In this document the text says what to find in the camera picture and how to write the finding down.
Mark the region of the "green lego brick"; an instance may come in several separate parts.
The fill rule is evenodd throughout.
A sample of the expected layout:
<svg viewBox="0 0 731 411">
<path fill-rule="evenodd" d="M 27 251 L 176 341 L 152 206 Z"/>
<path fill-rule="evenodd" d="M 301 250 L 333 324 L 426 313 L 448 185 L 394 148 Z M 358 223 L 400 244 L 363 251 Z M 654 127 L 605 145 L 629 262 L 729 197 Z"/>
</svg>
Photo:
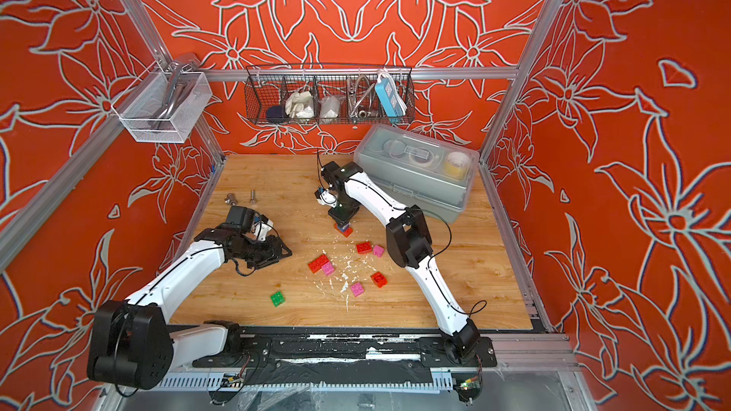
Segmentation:
<svg viewBox="0 0 731 411">
<path fill-rule="evenodd" d="M 282 304 L 285 304 L 286 297 L 284 296 L 282 291 L 277 291 L 270 295 L 270 300 L 275 307 L 279 307 Z"/>
</svg>

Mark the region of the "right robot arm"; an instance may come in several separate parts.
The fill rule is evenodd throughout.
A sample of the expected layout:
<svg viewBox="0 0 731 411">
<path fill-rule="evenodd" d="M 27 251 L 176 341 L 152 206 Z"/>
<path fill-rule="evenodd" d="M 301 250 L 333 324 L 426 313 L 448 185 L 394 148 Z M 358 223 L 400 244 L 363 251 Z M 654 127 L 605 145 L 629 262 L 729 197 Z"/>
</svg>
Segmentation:
<svg viewBox="0 0 731 411">
<path fill-rule="evenodd" d="M 424 211 L 405 205 L 379 188 L 356 163 L 318 165 L 318 202 L 329 208 L 338 228 L 346 228 L 360 209 L 370 212 L 385 228 L 386 250 L 405 269 L 428 300 L 444 341 L 447 357 L 465 365 L 475 356 L 481 334 L 471 313 L 462 309 L 436 261 Z"/>
</svg>

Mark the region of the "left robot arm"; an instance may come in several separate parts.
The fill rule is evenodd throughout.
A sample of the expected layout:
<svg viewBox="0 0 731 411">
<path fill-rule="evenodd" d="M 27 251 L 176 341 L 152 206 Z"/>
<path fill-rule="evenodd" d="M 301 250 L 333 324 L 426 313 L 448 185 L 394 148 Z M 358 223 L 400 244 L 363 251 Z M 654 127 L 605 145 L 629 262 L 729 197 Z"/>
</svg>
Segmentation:
<svg viewBox="0 0 731 411">
<path fill-rule="evenodd" d="M 213 321 L 170 331 L 169 321 L 198 285 L 224 264 L 233 264 L 237 274 L 247 277 L 291 255 L 266 215 L 248 207 L 231 207 L 222 224 L 203 229 L 148 284 L 96 310 L 88 378 L 151 390 L 175 367 L 240 350 L 237 323 Z"/>
</svg>

